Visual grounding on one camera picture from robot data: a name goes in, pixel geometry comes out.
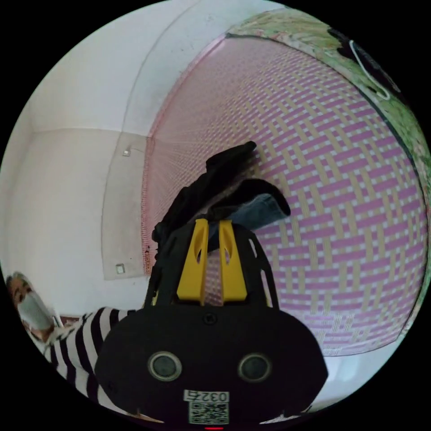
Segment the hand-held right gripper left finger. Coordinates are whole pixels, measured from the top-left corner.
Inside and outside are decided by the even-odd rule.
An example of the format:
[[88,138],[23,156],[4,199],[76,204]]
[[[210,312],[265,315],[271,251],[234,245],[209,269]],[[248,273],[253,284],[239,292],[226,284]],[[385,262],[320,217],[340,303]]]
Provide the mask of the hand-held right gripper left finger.
[[205,299],[208,238],[208,221],[196,220],[176,292],[179,300]]

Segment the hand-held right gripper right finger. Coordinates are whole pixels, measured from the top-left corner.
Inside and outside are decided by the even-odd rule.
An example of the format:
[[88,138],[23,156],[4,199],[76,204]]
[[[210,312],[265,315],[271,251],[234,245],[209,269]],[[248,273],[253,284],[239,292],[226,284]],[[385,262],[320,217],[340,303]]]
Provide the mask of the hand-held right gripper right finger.
[[221,298],[223,302],[244,302],[246,284],[232,222],[219,223]]

